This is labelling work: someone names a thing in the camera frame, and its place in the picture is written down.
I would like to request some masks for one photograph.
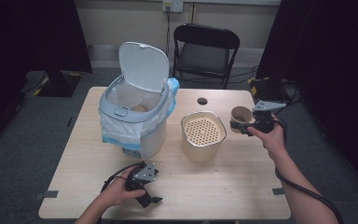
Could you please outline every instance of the perforated surface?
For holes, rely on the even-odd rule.
[[[185,134],[188,141],[196,146],[206,146],[222,140],[219,126],[208,118],[190,120],[185,126]]]

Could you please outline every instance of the wall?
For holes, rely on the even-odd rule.
[[[127,41],[166,49],[168,18],[160,1],[76,1],[76,6],[92,61],[117,62],[118,48]],[[277,10],[276,5],[184,2],[183,13],[170,14],[168,57],[172,61],[174,28],[193,21],[235,32],[241,39],[235,66],[256,65]]]

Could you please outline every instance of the beige perforated container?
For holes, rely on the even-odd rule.
[[[214,112],[201,111],[182,119],[182,150],[191,161],[211,160],[226,135],[225,126]]]

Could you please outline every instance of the open gray lid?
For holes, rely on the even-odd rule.
[[[120,46],[118,58],[127,83],[146,91],[162,91],[169,76],[169,61],[162,50],[126,42]]]

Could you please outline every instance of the forearm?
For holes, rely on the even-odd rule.
[[[87,207],[84,213],[79,217],[75,224],[83,223],[97,223],[103,213],[106,211],[107,207],[99,200],[97,197],[92,203]]]
[[[283,177],[320,194],[309,180],[303,176],[287,152],[281,153],[273,160]],[[337,223],[334,213],[326,205],[283,182],[282,186],[296,223]]]

